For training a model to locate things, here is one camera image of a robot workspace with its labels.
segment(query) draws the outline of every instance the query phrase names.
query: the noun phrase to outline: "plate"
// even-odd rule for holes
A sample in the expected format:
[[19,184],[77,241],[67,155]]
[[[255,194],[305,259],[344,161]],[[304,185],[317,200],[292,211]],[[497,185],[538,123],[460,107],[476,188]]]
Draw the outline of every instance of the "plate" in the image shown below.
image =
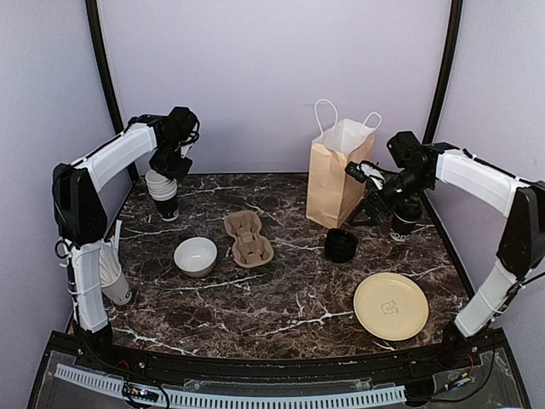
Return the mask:
[[378,273],[362,281],[354,294],[354,311],[367,331],[388,341],[415,336],[429,314],[420,287],[394,273]]

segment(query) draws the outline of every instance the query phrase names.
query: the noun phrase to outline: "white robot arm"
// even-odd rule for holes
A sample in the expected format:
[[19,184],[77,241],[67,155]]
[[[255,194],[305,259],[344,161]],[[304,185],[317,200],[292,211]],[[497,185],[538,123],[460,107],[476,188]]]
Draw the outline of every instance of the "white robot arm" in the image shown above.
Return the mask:
[[198,139],[198,128],[197,117],[186,107],[175,107],[168,116],[143,115],[89,155],[54,169],[54,213],[61,237],[56,250],[59,254],[60,246],[65,248],[61,256],[68,261],[74,320],[95,350],[112,338],[100,288],[107,218],[98,193],[129,164],[153,152],[151,167],[181,180],[192,164],[186,154]]
[[[411,132],[399,132],[387,146],[403,170],[375,183],[356,213],[364,210],[369,220],[390,215],[395,205],[441,181],[485,201],[508,219],[492,271],[445,328],[444,344],[449,337],[454,343],[455,338],[474,336],[507,307],[513,288],[545,256],[545,183],[521,180],[447,143],[421,145]],[[369,162],[351,163],[347,173],[365,182],[375,178],[373,168]]]

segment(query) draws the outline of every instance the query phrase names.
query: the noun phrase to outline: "black paper cup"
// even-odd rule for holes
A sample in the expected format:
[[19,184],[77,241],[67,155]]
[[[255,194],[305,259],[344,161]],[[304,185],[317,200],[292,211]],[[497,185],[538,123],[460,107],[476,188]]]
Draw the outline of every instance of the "black paper cup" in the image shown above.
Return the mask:
[[356,255],[358,238],[339,228],[332,228],[325,238],[324,254],[332,262],[348,262]]
[[406,241],[422,218],[422,207],[416,200],[407,200],[396,206],[390,226],[390,237],[395,241]]
[[170,199],[156,200],[153,203],[161,215],[161,218],[166,222],[172,222],[178,218],[178,197],[174,195]]

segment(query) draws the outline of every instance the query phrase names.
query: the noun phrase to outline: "lavender wall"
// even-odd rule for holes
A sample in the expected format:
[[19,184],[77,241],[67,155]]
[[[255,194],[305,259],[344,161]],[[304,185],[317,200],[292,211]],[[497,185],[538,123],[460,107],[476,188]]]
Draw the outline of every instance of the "lavender wall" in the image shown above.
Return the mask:
[[[1,407],[25,407],[52,329],[70,313],[57,240],[51,172],[112,136],[84,2],[8,2],[0,7]],[[114,214],[120,176],[102,195]]]
[[[386,139],[425,129],[450,2],[100,2],[125,117],[188,105],[202,121],[197,172],[306,171],[313,103],[378,111]],[[331,124],[333,115],[324,108]]]
[[[438,140],[533,180],[545,180],[545,3],[465,2]],[[505,221],[454,187],[432,196],[475,288],[490,272]],[[542,263],[540,271],[545,268]],[[545,407],[545,280],[499,320],[533,407]]]

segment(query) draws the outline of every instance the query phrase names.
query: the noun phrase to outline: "marble table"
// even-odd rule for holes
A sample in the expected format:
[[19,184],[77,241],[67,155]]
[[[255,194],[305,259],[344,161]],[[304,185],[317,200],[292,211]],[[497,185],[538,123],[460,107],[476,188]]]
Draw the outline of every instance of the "marble table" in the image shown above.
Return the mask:
[[[463,284],[428,215],[404,243],[389,226],[349,228],[359,238],[346,264],[324,259],[326,228],[305,217],[306,175],[188,176],[179,184],[181,215],[163,222],[140,180],[120,218],[120,261],[134,300],[106,302],[114,342],[139,349],[242,359],[326,358],[438,343],[445,324],[468,301]],[[253,210],[275,255],[246,269],[232,258],[223,219]],[[215,270],[186,277],[173,254],[184,239],[203,236],[218,247]],[[386,342],[370,335],[353,313],[353,294],[372,274],[413,279],[429,303],[415,337]]]

